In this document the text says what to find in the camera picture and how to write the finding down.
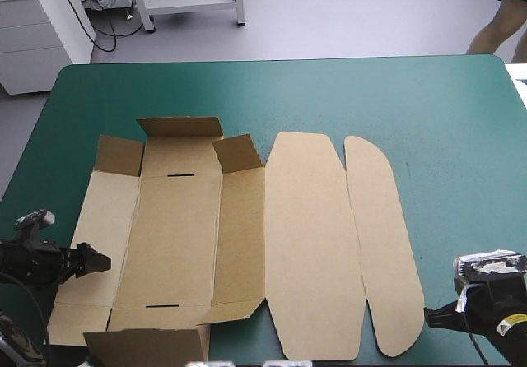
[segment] cable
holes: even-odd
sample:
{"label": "cable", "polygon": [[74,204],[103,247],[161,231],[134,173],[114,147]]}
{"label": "cable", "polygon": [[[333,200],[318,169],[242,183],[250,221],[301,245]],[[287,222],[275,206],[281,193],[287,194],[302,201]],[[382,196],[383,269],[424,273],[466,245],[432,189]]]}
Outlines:
{"label": "cable", "polygon": [[[109,24],[111,24],[111,20],[110,20],[108,17],[106,17],[106,20],[108,21]],[[99,30],[98,28],[95,28],[95,27],[93,27],[93,26],[92,26],[92,28],[93,28],[95,31],[101,33],[102,35],[112,36],[112,37],[114,36],[114,34],[110,34],[110,33],[105,32],[105,31],[103,31],[103,30]],[[117,37],[117,38],[123,38],[123,37],[125,37],[125,36],[131,36],[131,35],[134,35],[134,34],[136,34],[137,32],[139,32],[141,29],[142,29],[142,24],[140,24],[139,27],[136,28],[135,30],[133,30],[132,32],[127,32],[127,33],[125,33],[125,34],[115,34],[115,37]]]}
{"label": "cable", "polygon": [[[104,32],[103,30],[99,30],[98,28],[93,27],[93,29],[95,31],[101,33],[102,35],[113,36],[112,34],[108,34],[107,32]],[[139,32],[141,29],[142,29],[142,24],[137,29],[133,30],[132,32],[128,32],[127,34],[117,34],[116,37],[117,38],[123,38],[125,36],[131,36],[131,35],[134,35],[135,33]]]}
{"label": "cable", "polygon": [[467,314],[465,312],[462,312],[461,315],[463,316],[464,326],[467,329],[467,333],[469,334],[470,341],[474,345],[474,348],[476,348],[476,352],[478,353],[485,367],[489,367],[490,364],[488,363],[487,358],[485,358],[485,355],[483,354],[481,348],[476,342],[476,339],[474,338],[474,335],[472,334],[472,330],[470,330],[469,321],[467,320]]}
{"label": "cable", "polygon": [[68,0],[68,3],[69,3],[69,6],[71,9],[73,9],[73,13],[75,13],[75,17],[77,18],[79,24],[81,25],[82,27],[82,30],[84,31],[84,33],[86,34],[86,36],[88,37],[88,39],[99,49],[99,50],[102,50],[103,52],[106,52],[106,53],[112,53],[115,51],[115,49],[117,49],[117,36],[115,35],[115,30],[114,30],[114,25],[110,22],[110,29],[112,30],[113,32],[113,36],[114,36],[114,47],[112,49],[105,49],[105,48],[101,48],[96,42],[94,39],[91,38],[90,34],[88,34],[88,31],[86,31],[86,27],[84,26],[84,24],[82,24],[82,21],[81,21],[81,17],[79,17],[78,13],[77,13],[77,10],[75,9],[75,7],[73,6],[72,2],[70,0]]}
{"label": "cable", "polygon": [[48,333],[48,325],[46,324],[46,321],[44,319],[44,314],[42,314],[42,309],[40,308],[39,302],[36,300],[33,293],[31,293],[31,290],[24,285],[22,282],[17,280],[14,276],[11,276],[9,274],[6,274],[5,272],[0,272],[0,276],[4,277],[14,285],[18,285],[27,295],[30,297],[31,301],[33,302],[33,305],[35,306],[35,309],[39,313],[40,322],[42,323],[42,329],[44,330],[44,340],[46,343],[46,351],[47,351],[47,357],[46,357],[46,367],[51,367],[51,344],[49,343],[49,333]]}

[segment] robotic arm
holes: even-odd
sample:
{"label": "robotic arm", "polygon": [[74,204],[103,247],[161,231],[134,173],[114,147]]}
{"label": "robotic arm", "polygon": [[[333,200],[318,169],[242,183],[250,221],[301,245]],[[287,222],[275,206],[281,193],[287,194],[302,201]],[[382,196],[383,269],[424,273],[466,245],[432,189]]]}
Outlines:
{"label": "robotic arm", "polygon": [[425,308],[428,326],[485,336],[512,367],[527,367],[527,257],[503,250],[473,254],[456,258],[454,270],[459,300]]}
{"label": "robotic arm", "polygon": [[[80,277],[111,269],[111,259],[87,243],[60,248],[53,241],[40,240],[40,230],[51,226],[54,219],[50,211],[40,210],[15,222],[16,238],[0,240],[0,283],[20,282],[38,290],[64,283],[73,275]],[[0,310],[0,366],[45,365],[44,357],[30,338]]]}

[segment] cardboard piece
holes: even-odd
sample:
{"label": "cardboard piece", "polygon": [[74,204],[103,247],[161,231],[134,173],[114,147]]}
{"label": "cardboard piece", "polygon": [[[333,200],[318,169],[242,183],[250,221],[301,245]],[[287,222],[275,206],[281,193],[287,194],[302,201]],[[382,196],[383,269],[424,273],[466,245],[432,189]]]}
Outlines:
{"label": "cardboard piece", "polygon": [[[138,122],[144,150],[100,139],[73,243],[91,242],[113,267],[58,289],[53,343],[83,345],[86,332],[92,355],[110,366],[206,360],[204,317],[247,318],[264,297],[264,168],[249,136],[218,146],[222,168],[217,118]],[[154,349],[140,345],[149,336],[183,341],[173,345],[185,351],[143,356]]]}
{"label": "cardboard piece", "polygon": [[[250,136],[223,139],[217,118],[138,122],[144,148],[100,138],[72,244],[91,243],[112,269],[59,287],[52,343],[86,340],[109,367],[183,366],[207,359],[209,323],[248,318],[267,298],[289,358],[355,358],[365,295],[331,141],[281,132],[264,168]],[[374,315],[381,341],[379,319],[398,318]]]}
{"label": "cardboard piece", "polygon": [[[114,148],[112,142],[122,145],[117,138],[101,137],[98,163],[108,152],[106,148]],[[98,252],[111,257],[112,268],[71,279],[58,288],[48,324],[53,344],[84,346],[85,331],[106,329],[119,286],[138,185],[137,176],[92,172],[72,246],[88,242]]]}
{"label": "cardboard piece", "polygon": [[359,137],[345,141],[347,183],[361,244],[366,298],[380,351],[405,352],[424,324],[424,295],[388,159]]}
{"label": "cardboard piece", "polygon": [[329,138],[280,132],[266,166],[266,296],[292,360],[352,360],[365,296],[346,173]]}
{"label": "cardboard piece", "polygon": [[88,332],[86,341],[105,367],[174,367],[204,358],[195,330]]}

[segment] green table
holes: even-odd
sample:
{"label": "green table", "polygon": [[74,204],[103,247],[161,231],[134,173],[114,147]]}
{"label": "green table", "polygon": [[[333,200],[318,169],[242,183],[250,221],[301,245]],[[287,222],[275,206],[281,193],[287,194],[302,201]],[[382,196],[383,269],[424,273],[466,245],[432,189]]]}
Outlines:
{"label": "green table", "polygon": [[[394,167],[427,306],[455,299],[455,257],[527,252],[527,112],[501,60],[490,56],[67,67],[0,203],[2,236],[16,217],[46,207],[57,222],[43,234],[68,245],[99,134],[144,140],[135,117],[173,115],[219,116],[226,136],[249,132],[265,160],[282,130],[328,134],[342,159],[346,136],[373,141]],[[53,296],[40,297],[47,313]],[[2,287],[0,308],[40,336],[20,291]],[[491,362],[504,361],[480,343]],[[281,357],[266,305],[244,322],[212,328],[212,359]],[[366,313],[355,363],[479,359],[465,334],[428,328],[404,355],[385,358]]]}

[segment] cabinet drawer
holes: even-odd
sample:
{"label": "cabinet drawer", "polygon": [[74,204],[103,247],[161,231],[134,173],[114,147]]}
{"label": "cabinet drawer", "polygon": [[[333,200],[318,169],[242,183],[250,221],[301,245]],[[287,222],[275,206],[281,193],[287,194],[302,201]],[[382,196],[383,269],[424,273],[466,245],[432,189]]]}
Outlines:
{"label": "cabinet drawer", "polygon": [[49,91],[71,63],[64,48],[0,53],[0,84],[9,94]]}
{"label": "cabinet drawer", "polygon": [[0,28],[49,23],[39,0],[0,1]]}
{"label": "cabinet drawer", "polygon": [[0,28],[0,53],[59,46],[62,43],[50,23]]}

